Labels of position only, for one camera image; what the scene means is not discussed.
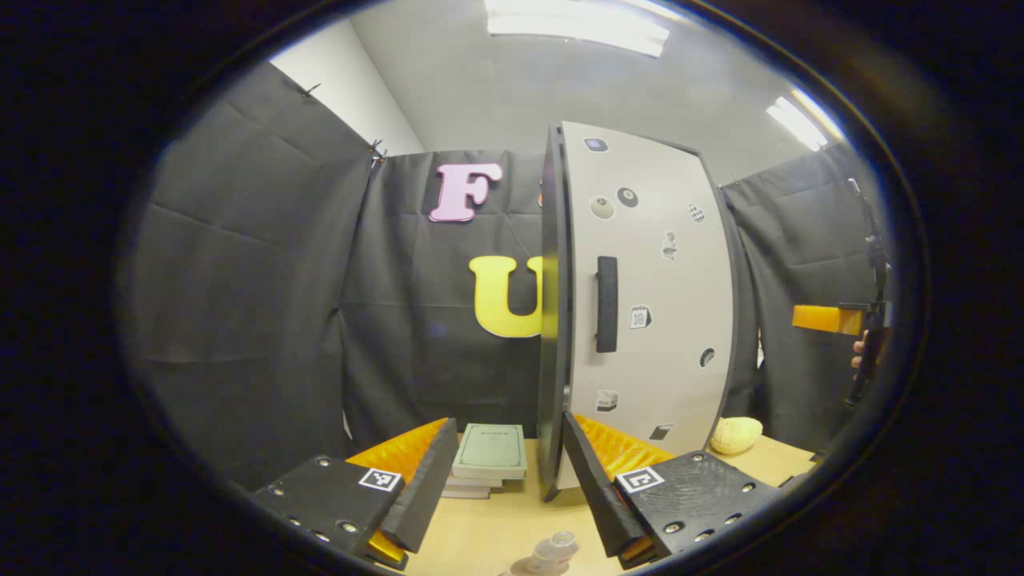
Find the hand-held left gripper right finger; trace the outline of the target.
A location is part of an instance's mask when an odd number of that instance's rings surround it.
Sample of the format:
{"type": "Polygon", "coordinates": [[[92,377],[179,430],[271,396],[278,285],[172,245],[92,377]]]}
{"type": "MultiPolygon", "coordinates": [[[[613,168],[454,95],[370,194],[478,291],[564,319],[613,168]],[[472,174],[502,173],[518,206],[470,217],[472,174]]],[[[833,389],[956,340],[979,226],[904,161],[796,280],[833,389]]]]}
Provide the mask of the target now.
{"type": "Polygon", "coordinates": [[[712,550],[782,496],[705,450],[675,456],[570,412],[562,445],[605,554],[624,569],[712,550]]]}

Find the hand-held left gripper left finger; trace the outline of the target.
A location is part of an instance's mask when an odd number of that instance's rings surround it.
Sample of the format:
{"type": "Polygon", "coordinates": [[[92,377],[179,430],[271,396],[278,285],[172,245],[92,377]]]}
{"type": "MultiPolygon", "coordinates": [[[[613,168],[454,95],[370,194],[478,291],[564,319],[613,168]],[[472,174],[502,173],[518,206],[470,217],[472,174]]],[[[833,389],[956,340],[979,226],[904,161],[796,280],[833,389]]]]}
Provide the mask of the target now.
{"type": "Polygon", "coordinates": [[[457,430],[456,419],[442,417],[354,456],[317,455],[251,496],[338,553],[402,571],[445,489],[457,430]]]}

